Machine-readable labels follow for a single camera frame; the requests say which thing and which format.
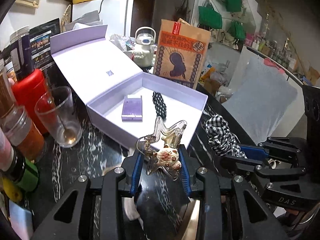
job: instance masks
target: jar with orange contents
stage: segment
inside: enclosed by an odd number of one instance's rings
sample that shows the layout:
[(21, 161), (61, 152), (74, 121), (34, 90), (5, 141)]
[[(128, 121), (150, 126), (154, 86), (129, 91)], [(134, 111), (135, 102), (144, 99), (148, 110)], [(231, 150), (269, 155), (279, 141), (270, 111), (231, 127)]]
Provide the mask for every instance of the jar with orange contents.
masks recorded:
[(4, 120), (3, 132), (13, 146), (30, 161), (39, 161), (46, 143), (24, 106), (14, 108)]

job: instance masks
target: black patterned fabric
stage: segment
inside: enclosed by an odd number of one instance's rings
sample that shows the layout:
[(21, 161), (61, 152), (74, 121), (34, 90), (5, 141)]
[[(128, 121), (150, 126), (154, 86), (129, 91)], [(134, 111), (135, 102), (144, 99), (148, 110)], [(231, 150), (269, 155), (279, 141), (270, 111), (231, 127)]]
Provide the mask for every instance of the black patterned fabric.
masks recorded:
[(162, 95), (158, 92), (153, 92), (152, 101), (155, 104), (157, 116), (165, 120), (167, 118), (167, 106), (163, 101)]
[(240, 150), (235, 136), (230, 132), (228, 122), (221, 115), (214, 115), (206, 125), (206, 132), (209, 137), (209, 143), (219, 156), (230, 154), (241, 158), (247, 158), (245, 153)]

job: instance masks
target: refrigerator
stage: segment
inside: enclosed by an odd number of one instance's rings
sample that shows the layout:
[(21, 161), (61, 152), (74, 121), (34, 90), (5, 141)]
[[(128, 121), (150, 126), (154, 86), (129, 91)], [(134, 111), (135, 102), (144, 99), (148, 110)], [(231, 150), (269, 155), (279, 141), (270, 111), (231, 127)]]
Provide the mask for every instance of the refrigerator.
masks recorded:
[(72, 20), (92, 11), (100, 11), (99, 17), (107, 24), (106, 38), (112, 34), (130, 36), (133, 0), (93, 0), (74, 4)]

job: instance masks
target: doorway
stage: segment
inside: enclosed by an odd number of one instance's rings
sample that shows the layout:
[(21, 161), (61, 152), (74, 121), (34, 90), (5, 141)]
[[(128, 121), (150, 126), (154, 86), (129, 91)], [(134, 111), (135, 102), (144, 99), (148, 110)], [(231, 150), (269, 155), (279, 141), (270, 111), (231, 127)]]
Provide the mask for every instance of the doorway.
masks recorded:
[(133, 0), (131, 37), (135, 36), (138, 28), (152, 26), (154, 6), (155, 0)]

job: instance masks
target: red sticker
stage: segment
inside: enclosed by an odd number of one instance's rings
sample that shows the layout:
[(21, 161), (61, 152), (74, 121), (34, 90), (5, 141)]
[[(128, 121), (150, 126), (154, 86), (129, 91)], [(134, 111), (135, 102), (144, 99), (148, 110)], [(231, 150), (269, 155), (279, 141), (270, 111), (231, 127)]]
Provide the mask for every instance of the red sticker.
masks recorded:
[(181, 28), (181, 23), (174, 22), (172, 34), (179, 35), (180, 28)]

